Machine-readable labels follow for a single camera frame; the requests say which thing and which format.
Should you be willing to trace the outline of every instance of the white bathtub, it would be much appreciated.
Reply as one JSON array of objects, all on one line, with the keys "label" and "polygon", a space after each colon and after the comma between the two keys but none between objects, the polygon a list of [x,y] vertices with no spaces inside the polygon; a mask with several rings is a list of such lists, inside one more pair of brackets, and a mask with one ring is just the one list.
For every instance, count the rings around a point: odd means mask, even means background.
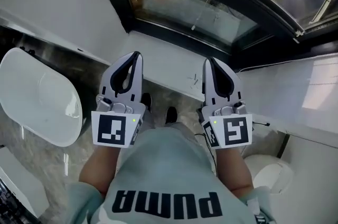
[{"label": "white bathtub", "polygon": [[12,120],[56,146],[80,135],[82,106],[73,84],[19,48],[0,63],[0,103]]}]

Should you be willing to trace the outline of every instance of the metal bracket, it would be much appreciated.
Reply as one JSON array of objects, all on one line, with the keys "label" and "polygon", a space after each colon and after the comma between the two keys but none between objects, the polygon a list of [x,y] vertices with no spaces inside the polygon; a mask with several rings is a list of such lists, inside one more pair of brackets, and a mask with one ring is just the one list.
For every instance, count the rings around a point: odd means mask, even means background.
[{"label": "metal bracket", "polygon": [[321,20],[323,15],[325,14],[328,6],[330,5],[332,0],[325,0],[324,3],[322,4],[321,8],[319,11],[316,13],[316,15],[313,17],[313,19],[309,22],[309,24],[313,24]]}]

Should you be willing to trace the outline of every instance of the sleeve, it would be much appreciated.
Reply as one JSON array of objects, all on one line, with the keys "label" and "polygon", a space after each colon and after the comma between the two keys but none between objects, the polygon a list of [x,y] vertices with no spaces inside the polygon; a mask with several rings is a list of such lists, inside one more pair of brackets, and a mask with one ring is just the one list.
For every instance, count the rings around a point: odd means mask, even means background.
[{"label": "sleeve", "polygon": [[77,182],[67,187],[68,206],[66,224],[87,224],[104,199],[90,184]]},{"label": "sleeve", "polygon": [[266,186],[252,190],[240,200],[254,213],[256,222],[259,224],[276,223],[271,212],[270,191]]}]

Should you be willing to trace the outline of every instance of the glass pane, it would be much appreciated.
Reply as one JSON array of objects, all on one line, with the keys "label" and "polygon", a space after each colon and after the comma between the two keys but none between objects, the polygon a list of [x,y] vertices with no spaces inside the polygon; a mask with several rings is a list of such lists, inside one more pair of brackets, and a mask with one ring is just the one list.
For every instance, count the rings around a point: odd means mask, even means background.
[{"label": "glass pane", "polygon": [[164,25],[209,43],[213,42],[210,39],[216,40],[221,49],[226,49],[235,42],[243,47],[257,40],[257,37],[262,37],[254,32],[259,28],[254,21],[215,0],[130,2],[136,18]]}]

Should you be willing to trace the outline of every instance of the black shoe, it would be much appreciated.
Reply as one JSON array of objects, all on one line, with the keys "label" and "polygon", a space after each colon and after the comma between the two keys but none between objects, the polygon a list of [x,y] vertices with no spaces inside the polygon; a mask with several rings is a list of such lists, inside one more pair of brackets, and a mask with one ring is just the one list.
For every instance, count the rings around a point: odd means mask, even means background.
[{"label": "black shoe", "polygon": [[152,109],[152,97],[147,92],[142,95],[141,103],[144,104],[149,111]]},{"label": "black shoe", "polygon": [[175,123],[177,121],[177,110],[174,107],[170,107],[167,110],[167,114],[165,116],[165,124]]}]

